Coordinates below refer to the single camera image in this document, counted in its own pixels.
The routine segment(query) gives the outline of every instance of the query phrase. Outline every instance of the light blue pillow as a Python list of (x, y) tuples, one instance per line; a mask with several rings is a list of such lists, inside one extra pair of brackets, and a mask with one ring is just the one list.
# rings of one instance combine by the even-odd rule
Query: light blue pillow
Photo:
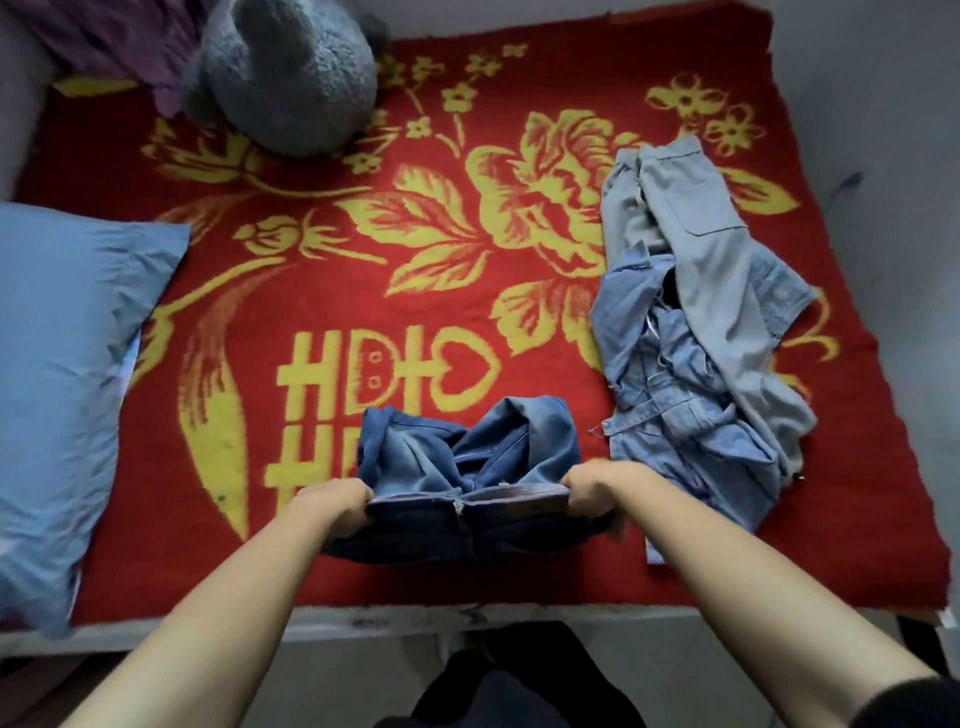
[(68, 632), (113, 485), (124, 356), (189, 237), (0, 203), (0, 619)]

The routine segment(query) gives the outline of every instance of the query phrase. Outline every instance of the gray plush toy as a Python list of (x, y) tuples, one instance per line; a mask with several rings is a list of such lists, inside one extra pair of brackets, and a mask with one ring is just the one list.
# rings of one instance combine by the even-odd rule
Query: gray plush toy
[(221, 0), (183, 75), (187, 116), (222, 113), (261, 146), (291, 157), (331, 154), (370, 121), (382, 21), (354, 20), (332, 0)]

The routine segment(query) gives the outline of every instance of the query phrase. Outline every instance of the bed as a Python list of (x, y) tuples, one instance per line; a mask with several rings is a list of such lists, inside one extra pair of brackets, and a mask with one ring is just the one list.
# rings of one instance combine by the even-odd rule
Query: bed
[[(472, 425), (504, 396), (557, 395), (583, 455), (605, 455), (612, 400), (588, 322), (599, 188), (618, 147), (686, 134), (754, 237), (818, 290), (773, 366), (819, 424), (759, 535), (851, 604), (943, 607), (949, 554), (804, 181), (771, 29), (717, 3), (401, 41), (362, 138), (320, 160), (163, 119), (141, 89), (52, 94), (19, 200), (193, 226), (143, 333), (74, 622), (169, 612), (297, 488), (351, 472), (367, 406)], [(351, 629), (410, 610), (477, 623), (485, 605), (690, 603), (636, 529), (489, 563), (321, 557), (298, 599), (301, 620)]]

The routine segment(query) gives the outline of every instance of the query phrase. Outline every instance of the forearm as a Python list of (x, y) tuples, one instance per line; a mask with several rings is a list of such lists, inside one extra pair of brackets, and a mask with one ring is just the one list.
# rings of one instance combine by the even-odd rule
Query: forearm
[(65, 725), (238, 724), (336, 515), (294, 505), (191, 592)]
[(773, 548), (652, 471), (613, 464), (614, 499), (794, 726), (846, 725), (871, 697), (933, 672)]

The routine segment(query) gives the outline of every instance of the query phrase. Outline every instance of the folded clothes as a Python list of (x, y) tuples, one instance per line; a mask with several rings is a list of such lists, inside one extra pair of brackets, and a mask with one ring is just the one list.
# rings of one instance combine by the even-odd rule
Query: folded clothes
[(577, 546), (612, 522), (566, 514), (559, 483), (579, 462), (573, 420), (554, 397), (508, 397), (472, 429), (371, 407), (357, 446), (371, 523), (326, 553), (407, 564)]
[(615, 399), (612, 457), (754, 530), (816, 424), (769, 369), (813, 291), (750, 236), (696, 137), (620, 150), (601, 219), (610, 267), (590, 320)]

